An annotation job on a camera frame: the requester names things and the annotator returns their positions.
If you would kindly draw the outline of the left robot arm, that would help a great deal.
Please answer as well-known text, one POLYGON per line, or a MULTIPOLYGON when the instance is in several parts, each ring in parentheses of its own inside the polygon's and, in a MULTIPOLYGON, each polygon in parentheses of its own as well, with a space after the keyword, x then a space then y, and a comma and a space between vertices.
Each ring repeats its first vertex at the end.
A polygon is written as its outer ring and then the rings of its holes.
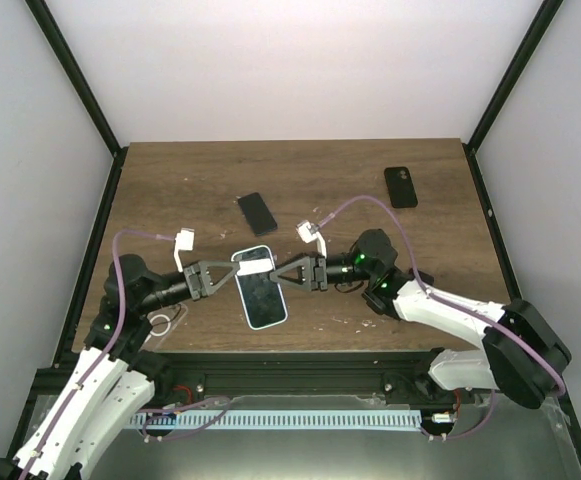
POLYGON ((113 260, 99 313, 66 385, 0 479, 88 479, 127 422, 151 402, 166 402, 174 379, 166 360, 144 349, 149 314, 215 294, 238 264, 199 261, 168 274, 138 255, 113 260))

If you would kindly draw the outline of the pink-edged black phone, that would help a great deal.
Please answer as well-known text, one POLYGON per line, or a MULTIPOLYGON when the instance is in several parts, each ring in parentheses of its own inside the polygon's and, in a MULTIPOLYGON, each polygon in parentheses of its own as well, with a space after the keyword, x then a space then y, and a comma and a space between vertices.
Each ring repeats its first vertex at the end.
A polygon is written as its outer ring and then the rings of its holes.
POLYGON ((434 284, 434 277, 426 272, 418 271, 418 275, 415 275, 415 272, 412 268, 408 270, 408 273, 412 276, 413 279, 419 278, 424 284, 432 286, 434 284))

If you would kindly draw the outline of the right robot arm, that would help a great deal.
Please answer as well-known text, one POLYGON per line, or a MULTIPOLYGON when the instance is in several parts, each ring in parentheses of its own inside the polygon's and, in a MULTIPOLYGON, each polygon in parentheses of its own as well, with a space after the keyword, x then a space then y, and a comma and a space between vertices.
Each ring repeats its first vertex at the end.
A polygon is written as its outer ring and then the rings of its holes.
POLYGON ((305 291, 362 284, 361 296, 374 313, 469 344, 467 351, 439 350, 415 376, 415 393, 425 402, 438 402, 455 389, 482 389, 537 409, 547 397, 565 394, 563 373, 572 355, 530 302, 501 304, 454 295, 414 270, 400 270, 396 259, 386 233, 371 229, 346 253, 304 254, 271 270, 269 278, 305 291))

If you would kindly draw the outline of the clear magsafe phone case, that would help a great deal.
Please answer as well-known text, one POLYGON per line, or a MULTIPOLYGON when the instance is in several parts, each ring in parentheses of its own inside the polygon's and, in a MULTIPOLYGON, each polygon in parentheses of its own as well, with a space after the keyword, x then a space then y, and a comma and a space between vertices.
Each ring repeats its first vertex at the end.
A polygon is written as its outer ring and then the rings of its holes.
POLYGON ((151 330, 145 343, 157 349, 177 329, 187 314, 188 307, 183 303, 165 307, 161 311, 151 314, 148 317, 151 330))

